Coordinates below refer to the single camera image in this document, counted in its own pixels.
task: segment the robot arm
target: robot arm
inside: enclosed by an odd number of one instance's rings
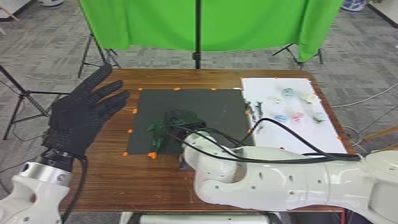
[[[370,154],[361,161],[315,164],[258,164],[220,160],[199,153],[233,158],[197,134],[185,138],[183,157],[196,169],[196,193],[212,204],[263,211],[290,211],[332,205],[357,212],[373,223],[398,223],[398,151]],[[277,148],[229,149],[245,158],[306,159]]]
[[[60,222],[59,203],[69,192],[71,173],[41,164],[27,163],[13,177],[14,190],[0,201],[0,223]]]
[[[52,106],[43,141],[48,151],[39,162],[27,163],[13,177],[14,190],[0,201],[0,224],[66,222],[68,215],[62,219],[59,215],[59,203],[69,192],[73,161],[85,160],[85,150],[103,124],[123,109],[130,97],[124,91],[103,99],[123,87],[121,81],[92,92],[110,73],[112,66],[107,64]]]

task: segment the dark green cloth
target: dark green cloth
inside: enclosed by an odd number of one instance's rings
[[[196,49],[196,0],[80,0],[103,48]],[[203,0],[203,50],[299,44],[316,54],[343,0]]]

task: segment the white sheet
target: white sheet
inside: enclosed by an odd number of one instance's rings
[[[302,96],[315,94],[311,81],[304,78],[245,78],[242,79],[242,84],[243,97],[251,102],[252,108],[256,102],[263,102],[263,117],[274,119],[275,115],[286,115],[290,119],[284,125],[293,129],[311,144],[325,152],[347,153],[322,103],[316,101],[313,104],[307,104],[302,100]],[[295,90],[293,97],[284,97],[283,95],[286,88]],[[272,98],[283,99],[281,104],[275,104]],[[299,122],[291,119],[297,112],[304,114]],[[316,123],[313,119],[316,112],[325,114],[327,120],[322,123]],[[256,146],[283,147],[284,150],[299,154],[313,152],[311,148],[270,122],[263,122],[261,131],[254,131],[254,142]]]

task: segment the black glove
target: black glove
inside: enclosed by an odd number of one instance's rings
[[[78,156],[85,155],[103,124],[126,106],[130,97],[128,91],[123,91],[103,100],[123,87],[123,81],[116,81],[92,92],[110,73],[112,66],[107,64],[52,106],[50,129],[43,145]]]

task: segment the light stand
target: light stand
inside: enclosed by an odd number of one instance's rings
[[[295,63],[297,63],[297,65],[300,66],[300,68],[304,67],[304,62],[300,62],[299,61],[299,59],[297,59],[297,57],[295,57],[295,54],[293,54],[293,52],[291,52],[291,50],[290,50],[290,47],[293,46],[295,44],[290,44],[274,54],[272,54],[272,56],[275,56],[283,51],[288,51],[288,53],[290,53],[290,55],[291,55],[291,57],[293,57],[293,60],[295,60]],[[325,62],[323,62],[323,54],[322,54],[322,50],[318,49],[318,53],[316,53],[316,55],[315,56],[318,56],[320,57],[320,64],[323,65],[325,64]]]
[[[96,66],[96,67],[101,67],[101,65],[96,65],[92,63],[87,62],[87,54],[89,54],[89,49],[91,49],[91,43],[92,43],[92,40],[94,40],[94,43],[96,43],[96,49],[98,49],[98,53],[100,53],[100,57],[101,57],[101,61],[103,61],[103,64],[107,64],[107,57],[105,57],[105,53],[103,53],[103,49],[100,47],[100,44],[98,44],[98,41],[96,41],[96,37],[94,37],[94,34],[91,33],[89,35],[89,40],[87,40],[87,45],[85,45],[85,49],[84,49],[84,58],[82,58],[82,64],[80,64],[80,68],[78,68],[78,78],[82,77],[82,73],[84,73],[84,66],[85,65],[91,65],[91,66]],[[117,68],[121,68],[121,65],[116,61],[116,58],[114,58],[114,55],[117,55],[114,49],[105,49],[105,52],[107,52],[107,55],[108,55],[108,61],[112,60],[114,61],[114,65],[112,66],[117,66]]]
[[[196,0],[196,52],[192,54],[192,59],[196,60],[196,69],[201,69],[203,60],[203,0]]]
[[[34,97],[30,95],[32,94],[57,95],[57,98],[55,98],[55,100],[57,100],[62,95],[68,95],[68,93],[60,93],[60,92],[43,92],[43,91],[25,90],[2,65],[0,65],[0,72],[4,73],[5,78],[9,79],[9,81],[11,81],[13,85],[14,85],[14,87],[16,87],[16,89],[20,90],[16,108],[14,108],[14,112],[13,112],[13,116],[11,116],[11,120],[9,120],[9,126],[7,126],[5,133],[4,133],[4,140],[7,140],[9,131],[11,131],[13,125],[16,123],[27,121],[27,120],[32,120],[37,117],[43,117],[43,116],[48,117],[50,116],[52,106],[44,109],[43,106],[41,106],[41,104],[37,103],[37,101],[36,101],[36,99],[34,99]],[[25,99],[30,101],[36,109],[39,110],[39,114],[34,115],[34,116],[25,117],[21,119],[16,119],[18,111],[20,111],[20,107],[21,107],[21,102],[23,102]]]

